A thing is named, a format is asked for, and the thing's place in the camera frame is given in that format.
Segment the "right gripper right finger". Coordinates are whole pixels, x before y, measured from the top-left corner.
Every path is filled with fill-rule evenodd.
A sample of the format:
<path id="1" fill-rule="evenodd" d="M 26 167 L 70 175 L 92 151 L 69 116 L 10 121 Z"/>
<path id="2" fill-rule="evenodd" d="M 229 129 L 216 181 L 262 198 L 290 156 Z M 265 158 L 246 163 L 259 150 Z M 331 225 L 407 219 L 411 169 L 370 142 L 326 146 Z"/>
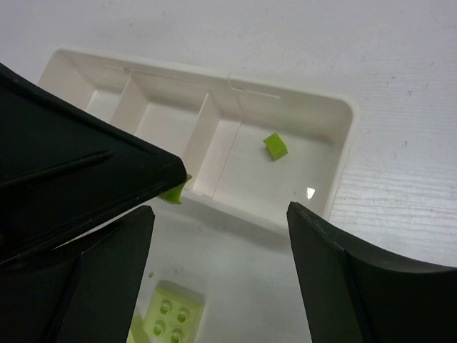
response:
<path id="1" fill-rule="evenodd" d="M 313 342 L 454 342 L 456 269 L 364 241 L 292 202 L 291 250 Z"/>

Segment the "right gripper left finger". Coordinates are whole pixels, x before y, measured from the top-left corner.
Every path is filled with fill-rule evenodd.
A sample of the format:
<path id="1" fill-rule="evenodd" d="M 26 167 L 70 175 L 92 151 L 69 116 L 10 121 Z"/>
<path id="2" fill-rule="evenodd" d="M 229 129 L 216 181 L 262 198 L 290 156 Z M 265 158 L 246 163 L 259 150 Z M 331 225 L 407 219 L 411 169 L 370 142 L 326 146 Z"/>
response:
<path id="1" fill-rule="evenodd" d="M 125 342 L 149 253 L 151 207 L 1 266 L 2 342 Z"/>

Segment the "small green lego cube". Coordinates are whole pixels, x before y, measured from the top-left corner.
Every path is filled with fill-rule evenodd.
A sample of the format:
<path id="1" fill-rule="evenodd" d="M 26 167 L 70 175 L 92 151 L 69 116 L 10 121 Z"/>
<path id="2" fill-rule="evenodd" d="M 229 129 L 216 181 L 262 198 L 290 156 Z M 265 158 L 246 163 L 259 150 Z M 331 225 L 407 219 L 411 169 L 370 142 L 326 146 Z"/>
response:
<path id="1" fill-rule="evenodd" d="M 288 154 L 287 146 L 277 133 L 273 133 L 266 137 L 263 142 L 266 150 L 269 152 L 274 161 Z"/>

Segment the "small green lego piece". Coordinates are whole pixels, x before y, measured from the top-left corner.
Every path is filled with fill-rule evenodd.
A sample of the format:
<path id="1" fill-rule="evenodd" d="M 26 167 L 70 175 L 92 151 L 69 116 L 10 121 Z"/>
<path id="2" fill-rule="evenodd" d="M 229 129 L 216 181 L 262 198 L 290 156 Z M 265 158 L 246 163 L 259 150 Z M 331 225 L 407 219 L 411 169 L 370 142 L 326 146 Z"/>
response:
<path id="1" fill-rule="evenodd" d="M 181 204 L 181 193 L 184 190 L 187 182 L 192 179 L 190 174 L 186 175 L 186 181 L 176 187 L 169 189 L 168 191 L 158 195 L 158 198 L 169 204 Z"/>

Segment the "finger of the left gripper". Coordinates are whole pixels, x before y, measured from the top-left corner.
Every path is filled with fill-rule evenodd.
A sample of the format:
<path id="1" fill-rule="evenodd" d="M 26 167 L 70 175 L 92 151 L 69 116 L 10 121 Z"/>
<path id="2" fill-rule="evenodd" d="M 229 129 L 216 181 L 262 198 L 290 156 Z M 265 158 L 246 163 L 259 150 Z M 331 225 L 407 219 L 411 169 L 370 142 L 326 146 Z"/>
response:
<path id="1" fill-rule="evenodd" d="M 1 68 L 1 263 L 56 247 L 182 184 L 180 157 Z"/>

